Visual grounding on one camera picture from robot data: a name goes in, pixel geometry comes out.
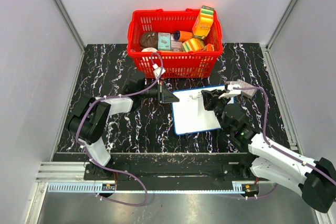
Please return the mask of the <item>black whiteboard marker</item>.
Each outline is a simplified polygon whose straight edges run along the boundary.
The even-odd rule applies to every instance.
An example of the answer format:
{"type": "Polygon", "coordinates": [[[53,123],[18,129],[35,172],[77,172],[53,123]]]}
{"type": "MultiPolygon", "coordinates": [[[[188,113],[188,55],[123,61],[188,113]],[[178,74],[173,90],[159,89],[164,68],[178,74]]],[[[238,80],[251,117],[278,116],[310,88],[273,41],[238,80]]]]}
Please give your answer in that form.
{"type": "Polygon", "coordinates": [[[203,96],[203,95],[202,95],[201,93],[199,93],[199,94],[197,94],[197,95],[192,95],[191,98],[192,98],[193,100],[195,100],[195,99],[201,98],[202,96],[203,96]]]}

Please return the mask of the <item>blue framed whiteboard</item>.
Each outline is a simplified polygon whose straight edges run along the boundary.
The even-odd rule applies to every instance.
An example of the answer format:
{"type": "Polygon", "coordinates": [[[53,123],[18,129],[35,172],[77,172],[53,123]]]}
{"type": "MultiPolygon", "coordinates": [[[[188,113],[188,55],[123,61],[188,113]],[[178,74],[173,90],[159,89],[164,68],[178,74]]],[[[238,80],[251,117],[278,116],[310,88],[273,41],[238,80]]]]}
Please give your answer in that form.
{"type": "Polygon", "coordinates": [[[213,111],[206,111],[203,106],[203,97],[193,100],[192,95],[202,90],[223,90],[225,86],[210,86],[194,89],[176,90],[173,94],[179,102],[172,103],[173,124],[176,135],[212,131],[220,128],[220,124],[213,111]]]}

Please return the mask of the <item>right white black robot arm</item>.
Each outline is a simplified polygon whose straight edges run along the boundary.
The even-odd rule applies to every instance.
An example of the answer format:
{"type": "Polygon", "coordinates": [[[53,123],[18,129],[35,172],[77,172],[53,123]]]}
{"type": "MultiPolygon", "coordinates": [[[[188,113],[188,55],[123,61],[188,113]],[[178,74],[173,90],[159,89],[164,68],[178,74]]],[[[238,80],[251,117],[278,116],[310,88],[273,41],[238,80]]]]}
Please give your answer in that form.
{"type": "Polygon", "coordinates": [[[252,127],[246,112],[229,99],[241,94],[240,86],[232,90],[202,90],[203,106],[214,112],[220,128],[241,153],[238,165],[241,178],[264,178],[296,192],[314,210],[327,213],[335,202],[335,167],[326,158],[318,161],[296,153],[252,127]]]}

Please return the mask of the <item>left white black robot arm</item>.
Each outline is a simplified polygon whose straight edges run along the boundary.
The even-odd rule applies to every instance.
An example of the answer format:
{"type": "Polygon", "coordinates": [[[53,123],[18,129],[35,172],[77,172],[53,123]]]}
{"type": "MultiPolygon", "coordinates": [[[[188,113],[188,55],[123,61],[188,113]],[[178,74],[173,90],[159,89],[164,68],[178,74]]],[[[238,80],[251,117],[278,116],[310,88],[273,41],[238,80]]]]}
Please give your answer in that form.
{"type": "MultiPolygon", "coordinates": [[[[136,93],[149,86],[150,84],[146,83],[145,74],[143,72],[136,72],[130,77],[128,83],[123,88],[122,94],[136,93]]],[[[113,98],[99,101],[94,105],[79,132],[80,144],[83,144],[94,160],[98,161],[98,165],[90,161],[86,166],[86,172],[88,172],[86,176],[104,180],[114,177],[113,158],[107,151],[102,139],[107,119],[111,115],[135,111],[141,105],[143,99],[149,98],[157,99],[159,103],[175,103],[180,101],[177,96],[168,90],[165,83],[159,80],[150,89],[130,98],[113,98]]],[[[66,127],[74,137],[85,113],[95,100],[98,99],[99,97],[95,98],[91,95],[84,95],[75,105],[71,116],[66,121],[66,127]]]]}

